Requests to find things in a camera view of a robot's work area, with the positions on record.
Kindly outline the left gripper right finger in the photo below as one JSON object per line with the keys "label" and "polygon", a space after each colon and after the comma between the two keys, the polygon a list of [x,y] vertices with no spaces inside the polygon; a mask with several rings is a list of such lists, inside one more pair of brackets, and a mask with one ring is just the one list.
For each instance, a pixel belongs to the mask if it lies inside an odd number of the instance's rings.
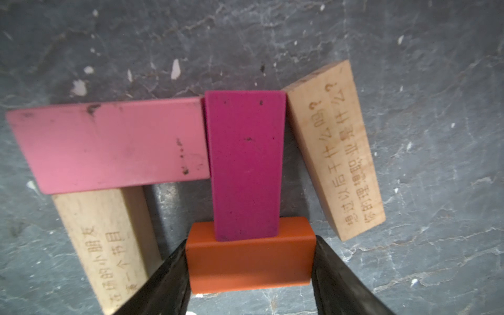
{"label": "left gripper right finger", "polygon": [[394,314],[321,236],[316,237],[312,287],[319,314]]}

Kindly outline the magenta block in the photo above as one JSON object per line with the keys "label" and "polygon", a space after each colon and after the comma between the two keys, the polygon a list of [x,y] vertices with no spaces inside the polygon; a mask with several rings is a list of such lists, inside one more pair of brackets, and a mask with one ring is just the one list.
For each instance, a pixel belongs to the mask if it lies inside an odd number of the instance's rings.
{"label": "magenta block", "polygon": [[206,125],[215,237],[278,235],[286,120],[282,91],[208,91]]}

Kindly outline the wooden block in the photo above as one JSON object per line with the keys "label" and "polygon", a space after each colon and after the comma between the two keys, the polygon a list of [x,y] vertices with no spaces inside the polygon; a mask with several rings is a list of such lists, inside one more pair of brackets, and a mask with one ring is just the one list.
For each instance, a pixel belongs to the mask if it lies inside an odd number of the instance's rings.
{"label": "wooden block", "polygon": [[68,194],[52,200],[104,314],[114,314],[161,265],[143,188]]}
{"label": "wooden block", "polygon": [[326,220],[341,241],[384,223],[385,210],[349,60],[287,86],[288,114]]}

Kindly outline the orange block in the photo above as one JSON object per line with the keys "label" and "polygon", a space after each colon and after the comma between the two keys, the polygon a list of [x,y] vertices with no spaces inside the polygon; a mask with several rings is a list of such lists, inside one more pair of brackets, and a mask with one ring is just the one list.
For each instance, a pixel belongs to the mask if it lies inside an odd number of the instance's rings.
{"label": "orange block", "polygon": [[280,219],[273,238],[219,242],[212,222],[193,224],[186,241],[194,294],[306,286],[311,282],[316,235],[304,217]]}

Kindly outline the light pink block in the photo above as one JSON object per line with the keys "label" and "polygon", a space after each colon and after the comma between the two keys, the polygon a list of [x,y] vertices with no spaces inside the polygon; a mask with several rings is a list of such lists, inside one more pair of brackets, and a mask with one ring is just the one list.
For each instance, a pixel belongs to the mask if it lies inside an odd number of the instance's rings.
{"label": "light pink block", "polygon": [[6,119],[44,194],[210,176],[198,97],[60,104]]}

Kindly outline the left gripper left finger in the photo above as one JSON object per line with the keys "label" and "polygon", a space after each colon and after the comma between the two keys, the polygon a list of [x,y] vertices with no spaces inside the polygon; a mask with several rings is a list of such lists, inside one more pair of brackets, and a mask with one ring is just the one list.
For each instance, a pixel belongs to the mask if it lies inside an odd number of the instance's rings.
{"label": "left gripper left finger", "polygon": [[185,249],[183,241],[114,314],[186,314],[191,288]]}

